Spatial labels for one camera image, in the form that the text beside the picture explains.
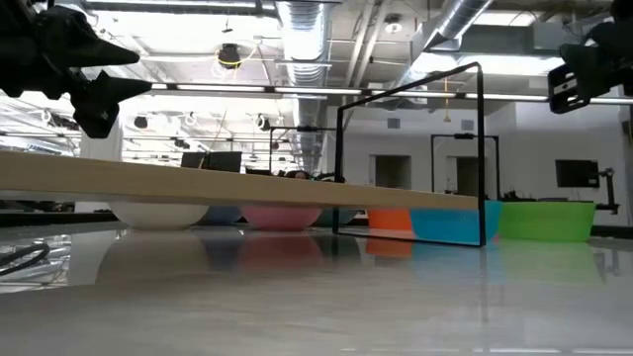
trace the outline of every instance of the door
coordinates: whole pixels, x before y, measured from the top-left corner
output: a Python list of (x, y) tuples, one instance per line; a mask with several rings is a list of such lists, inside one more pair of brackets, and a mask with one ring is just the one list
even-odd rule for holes
[(477, 197), (478, 171), (477, 157), (457, 157), (457, 194)]
[(384, 188), (411, 189), (411, 157), (374, 155), (370, 172), (374, 171), (374, 185)]

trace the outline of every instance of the wooden plank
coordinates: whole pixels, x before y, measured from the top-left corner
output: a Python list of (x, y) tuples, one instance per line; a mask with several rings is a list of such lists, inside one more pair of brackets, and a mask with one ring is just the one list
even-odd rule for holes
[(0, 152), (0, 198), (475, 210), (472, 197), (190, 168)]

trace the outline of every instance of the white wall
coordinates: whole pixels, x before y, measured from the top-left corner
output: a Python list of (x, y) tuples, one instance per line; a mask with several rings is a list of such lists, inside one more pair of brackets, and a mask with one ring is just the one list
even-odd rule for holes
[(599, 168), (615, 169), (614, 188), (620, 212), (598, 212), (594, 223), (629, 224), (624, 141), (619, 108), (589, 106), (555, 115), (546, 104), (516, 103), (487, 117), (487, 132), (499, 134), (501, 188), (533, 198), (565, 197), (606, 203), (600, 189), (558, 188), (556, 159), (595, 159)]
[[(461, 132), (461, 120), (475, 120), (476, 112), (451, 110), (450, 123), (445, 123), (443, 110), (428, 113), (426, 110), (355, 109), (345, 132), (343, 175), (351, 184), (373, 185), (370, 177), (372, 155), (407, 155), (411, 157), (411, 188), (431, 190), (430, 135)], [(328, 108), (329, 126), (335, 126), (336, 108)], [(387, 129), (387, 118), (400, 118), (399, 130)], [(334, 170), (334, 133), (328, 133), (323, 144), (323, 171)], [(495, 154), (492, 142), (487, 144), (487, 192), (495, 196)], [(435, 140), (435, 191), (455, 188), (456, 156), (476, 156), (474, 141), (437, 138)]]

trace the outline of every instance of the black metal frame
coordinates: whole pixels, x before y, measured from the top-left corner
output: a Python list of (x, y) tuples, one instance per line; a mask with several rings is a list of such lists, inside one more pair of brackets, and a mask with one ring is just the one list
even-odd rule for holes
[(268, 136), (268, 170), (273, 171), (273, 132), (275, 130), (294, 130), (298, 133), (315, 133), (315, 132), (326, 132), (326, 131), (336, 131), (336, 129), (331, 128), (319, 128), (319, 127), (270, 127), (270, 135)]
[[(476, 136), (471, 133), (455, 133), (455, 134), (432, 134), (431, 135), (431, 192), (435, 192), (435, 138), (436, 137), (450, 137), (455, 139), (473, 139)], [(498, 158), (498, 135), (486, 134), (484, 138), (490, 138), (495, 142), (495, 168), (497, 176), (497, 200), (501, 199), (501, 183), (500, 183), (500, 171), (499, 171), (499, 158)]]
[[(335, 165), (334, 165), (334, 180), (338, 183), (343, 183), (343, 119), (346, 110), (371, 103), (378, 99), (389, 97), (393, 94), (400, 93), (402, 91), (406, 91), (408, 89), (413, 89), (420, 85), (425, 85), (430, 82), (444, 79), (446, 77), (459, 74), (467, 71), (470, 68), (477, 68), (477, 158), (478, 158), (478, 176), (479, 176), (479, 195), (478, 195), (478, 211), (479, 211), (479, 244), (478, 245), (470, 245), (470, 244), (462, 244), (462, 243), (450, 243), (446, 242), (443, 244), (449, 245), (458, 245), (458, 246), (469, 246), (469, 247), (484, 247), (486, 246), (486, 164), (484, 156), (486, 154), (486, 145), (485, 145), (485, 115), (484, 115), (484, 72), (482, 70), (482, 66), (478, 62), (473, 62), (470, 64), (462, 65), (452, 70), (444, 71), (444, 72), (434, 72), (427, 77), (416, 80), (409, 84), (400, 86), (398, 88), (394, 88), (391, 90), (387, 90), (384, 93), (368, 96), (361, 100), (358, 100), (353, 103), (349, 103), (347, 105), (341, 106), (338, 108), (336, 112), (336, 152), (335, 152)], [(463, 99), (466, 98), (465, 93), (457, 93), (455, 99)], [(334, 209), (333, 216), (333, 224), (332, 224), (332, 232), (339, 234), (347, 234), (347, 235), (356, 235), (354, 233), (349, 232), (341, 232), (339, 230), (339, 209)], [(371, 236), (376, 238), (384, 238), (383, 236)], [(409, 240), (415, 242), (424, 242), (422, 240)]]

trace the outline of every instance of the computer monitor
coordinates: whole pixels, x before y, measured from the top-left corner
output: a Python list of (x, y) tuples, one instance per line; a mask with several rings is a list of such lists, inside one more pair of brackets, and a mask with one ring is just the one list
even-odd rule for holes
[(600, 188), (597, 161), (558, 159), (556, 181), (559, 188)]
[(207, 153), (206, 152), (184, 152), (180, 159), (180, 166), (185, 168), (202, 168), (207, 169)]
[(246, 174), (254, 174), (254, 175), (265, 175), (271, 176), (273, 175), (271, 171), (268, 169), (254, 169), (246, 167)]
[(207, 169), (239, 173), (241, 152), (211, 152)]
[(239, 173), (241, 152), (184, 152), (180, 166)]

